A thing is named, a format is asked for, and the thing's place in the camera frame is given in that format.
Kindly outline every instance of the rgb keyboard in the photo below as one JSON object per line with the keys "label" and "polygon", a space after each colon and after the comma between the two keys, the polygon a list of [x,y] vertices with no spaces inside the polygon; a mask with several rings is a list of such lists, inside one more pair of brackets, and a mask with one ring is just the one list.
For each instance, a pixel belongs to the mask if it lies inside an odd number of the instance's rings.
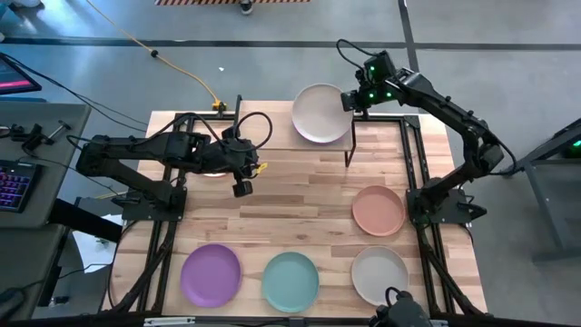
{"label": "rgb keyboard", "polygon": [[0,212],[21,213],[40,166],[0,160]]}

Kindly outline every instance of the gray floor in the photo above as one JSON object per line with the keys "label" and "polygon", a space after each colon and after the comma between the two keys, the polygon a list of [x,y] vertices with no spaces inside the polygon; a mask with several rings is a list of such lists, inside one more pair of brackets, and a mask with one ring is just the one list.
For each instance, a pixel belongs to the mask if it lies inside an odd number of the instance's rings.
{"label": "gray floor", "polygon": [[[121,38],[81,0],[45,1],[0,21],[0,32],[27,37]],[[250,17],[235,5],[156,7],[153,0],[95,1],[143,39],[222,41],[403,42],[396,0],[313,0],[257,5]],[[411,28],[421,43],[580,44],[576,0],[408,0]],[[76,92],[147,121],[152,110],[209,109],[211,98],[192,79],[156,63],[137,47],[0,45],[0,49]],[[208,82],[222,100],[290,100],[308,84],[356,87],[353,67],[332,48],[159,48],[177,65]],[[405,49],[389,50],[408,66]],[[364,60],[347,52],[358,61]],[[578,51],[418,51],[421,72],[443,94],[487,120],[517,156],[579,117]],[[76,102],[43,83],[51,102]],[[387,104],[374,110],[415,113]],[[93,112],[85,136],[140,135]],[[461,141],[450,133],[456,164]],[[537,266],[531,255],[553,249],[524,176],[488,177],[467,185],[488,215],[474,223],[478,267],[489,311],[500,317],[581,324],[581,262]],[[107,193],[75,173],[61,197]]]}

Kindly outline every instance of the monitor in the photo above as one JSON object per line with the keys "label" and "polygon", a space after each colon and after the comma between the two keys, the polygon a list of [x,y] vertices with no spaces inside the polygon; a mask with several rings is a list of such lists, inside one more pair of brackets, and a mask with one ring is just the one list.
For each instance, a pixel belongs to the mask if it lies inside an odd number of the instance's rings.
{"label": "monitor", "polygon": [[40,91],[42,86],[22,69],[0,56],[0,95]]}

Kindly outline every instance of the hazard tape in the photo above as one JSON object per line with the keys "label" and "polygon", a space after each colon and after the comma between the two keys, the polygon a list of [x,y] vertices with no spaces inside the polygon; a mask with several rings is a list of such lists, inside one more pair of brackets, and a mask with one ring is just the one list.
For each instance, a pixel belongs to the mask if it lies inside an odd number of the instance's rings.
{"label": "hazard tape", "polygon": [[[156,5],[233,5],[240,0],[155,0]],[[252,0],[254,4],[308,3],[310,0]]]}

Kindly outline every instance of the beige plate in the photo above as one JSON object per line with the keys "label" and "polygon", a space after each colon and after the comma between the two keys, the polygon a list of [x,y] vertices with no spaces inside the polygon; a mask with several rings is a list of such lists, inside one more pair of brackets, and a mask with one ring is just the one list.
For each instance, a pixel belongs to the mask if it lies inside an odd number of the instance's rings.
{"label": "beige plate", "polygon": [[315,143],[339,140],[350,128],[352,112],[344,112],[341,90],[315,84],[300,91],[292,105],[292,124],[304,138]]}
{"label": "beige plate", "polygon": [[[372,246],[357,254],[351,266],[351,279],[359,296],[376,306],[386,304],[388,287],[406,291],[409,285],[406,264],[397,253],[384,246]],[[397,301],[395,295],[390,293],[391,303]]]}

